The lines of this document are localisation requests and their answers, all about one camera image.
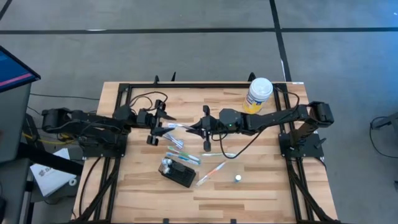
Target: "monitor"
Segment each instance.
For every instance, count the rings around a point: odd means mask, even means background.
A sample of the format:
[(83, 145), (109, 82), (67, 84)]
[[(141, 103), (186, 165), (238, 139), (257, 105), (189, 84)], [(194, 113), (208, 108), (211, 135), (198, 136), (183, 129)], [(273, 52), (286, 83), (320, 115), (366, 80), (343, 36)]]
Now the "monitor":
[(0, 93), (40, 80), (40, 75), (0, 46)]

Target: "wooden tabletop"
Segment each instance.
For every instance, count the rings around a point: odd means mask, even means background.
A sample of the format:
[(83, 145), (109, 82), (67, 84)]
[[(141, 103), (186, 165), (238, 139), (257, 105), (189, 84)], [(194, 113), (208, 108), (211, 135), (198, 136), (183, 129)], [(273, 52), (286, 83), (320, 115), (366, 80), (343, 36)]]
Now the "wooden tabletop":
[[(119, 82), (104, 83), (97, 114), (112, 115), (118, 86)], [(300, 103), (308, 103), (302, 83), (287, 83), (287, 88), (300, 96)], [(203, 105), (208, 105), (211, 115), (216, 118), (222, 108), (242, 111), (242, 103), (247, 93), (247, 89), (242, 88), (135, 88), (132, 95), (154, 90), (169, 96), (166, 112), (177, 118), (177, 122), (189, 125), (196, 123), (203, 116)], [(164, 96), (159, 94), (148, 97), (153, 101), (164, 99)], [(294, 106), (294, 96), (290, 96), (290, 102)], [(138, 111), (139, 108), (149, 106), (149, 101), (142, 98), (134, 105), (134, 109)], [(261, 114), (275, 111), (272, 95)], [(238, 223), (295, 222), (285, 159), (280, 155), (277, 140), (280, 133), (278, 126), (267, 128), (244, 153), (236, 159), (228, 160), (220, 171), (200, 187), (195, 187), (196, 181), (226, 159), (223, 156), (201, 157), (201, 166), (186, 164), (197, 172), (189, 189), (161, 176), (158, 172), (161, 160), (167, 152), (166, 146), (171, 145), (171, 142), (159, 138), (158, 146), (147, 145), (148, 133), (149, 130), (133, 129), (128, 136), (126, 156), (121, 159), (112, 222), (159, 223), (163, 218), (169, 218), (173, 223), (229, 223), (232, 218), (237, 219)], [(185, 133), (183, 130), (171, 133), (184, 140), (183, 151), (194, 156), (204, 153), (203, 140), (199, 136)], [(223, 140), (223, 146), (228, 152), (238, 152), (252, 138), (253, 136), (230, 134)], [(218, 142), (212, 142), (212, 152), (221, 152)], [(82, 180), (86, 179), (88, 170), (95, 160), (91, 158), (85, 162)], [(104, 159), (99, 161), (88, 179), (82, 210), (98, 192), (103, 161)], [(304, 159), (303, 164), (310, 193), (326, 214), (337, 218), (325, 168), (312, 158)], [(234, 183), (236, 174), (242, 176), (239, 183)], [(73, 209), (76, 214), (82, 185), (83, 181), (80, 182)], [(108, 193), (104, 198), (102, 218), (106, 213)], [(299, 199), (302, 216), (306, 218), (300, 193)]]

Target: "white lid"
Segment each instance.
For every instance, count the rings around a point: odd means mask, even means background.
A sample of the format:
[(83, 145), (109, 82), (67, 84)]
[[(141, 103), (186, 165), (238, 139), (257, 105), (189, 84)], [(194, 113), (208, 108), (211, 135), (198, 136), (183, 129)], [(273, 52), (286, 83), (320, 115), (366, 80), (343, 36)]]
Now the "white lid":
[(266, 78), (256, 78), (250, 84), (251, 94), (259, 99), (268, 99), (273, 89), (272, 83)]

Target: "yellow cable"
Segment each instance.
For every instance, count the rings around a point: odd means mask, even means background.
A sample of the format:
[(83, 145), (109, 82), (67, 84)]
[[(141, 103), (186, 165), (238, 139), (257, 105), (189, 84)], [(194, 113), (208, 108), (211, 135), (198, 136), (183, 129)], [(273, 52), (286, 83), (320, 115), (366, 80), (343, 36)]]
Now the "yellow cable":
[[(32, 136), (30, 136), (30, 135), (28, 135), (28, 134), (25, 134), (25, 133), (23, 133), (23, 132), (22, 132), (22, 135), (23, 135), (25, 138), (33, 139)], [(66, 141), (66, 142), (53, 142), (53, 141), (46, 141), (46, 140), (43, 140), (43, 139), (38, 139), (38, 141), (40, 141), (40, 142), (42, 142), (42, 143), (47, 143), (47, 144), (70, 144), (70, 143), (74, 142), (75, 140), (70, 140), (70, 141)]]

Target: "gray carpet floor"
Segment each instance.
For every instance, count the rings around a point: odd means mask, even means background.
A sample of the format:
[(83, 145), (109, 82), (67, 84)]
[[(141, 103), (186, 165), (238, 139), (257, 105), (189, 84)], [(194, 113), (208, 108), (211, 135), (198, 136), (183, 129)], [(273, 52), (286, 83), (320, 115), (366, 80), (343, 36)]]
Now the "gray carpet floor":
[[(0, 0), (0, 8), (6, 0)], [(286, 28), (398, 27), (398, 2), (276, 0)], [(268, 0), (13, 0), (2, 30), (273, 27)], [(295, 82), (310, 100), (329, 102), (335, 123), (320, 134), (339, 219), (396, 223), (398, 160), (369, 140), (369, 122), (398, 112), (398, 32), (282, 34)], [(42, 76), (32, 92), (98, 98), (105, 81), (241, 81), (250, 72), (284, 81), (274, 32), (201, 34), (0, 34), (3, 45)], [(97, 102), (31, 96), (38, 111), (95, 110)], [(40, 117), (28, 111), (40, 124)], [(398, 156), (391, 127), (373, 132), (386, 154)], [(38, 203), (33, 223), (66, 222), (74, 199)]]

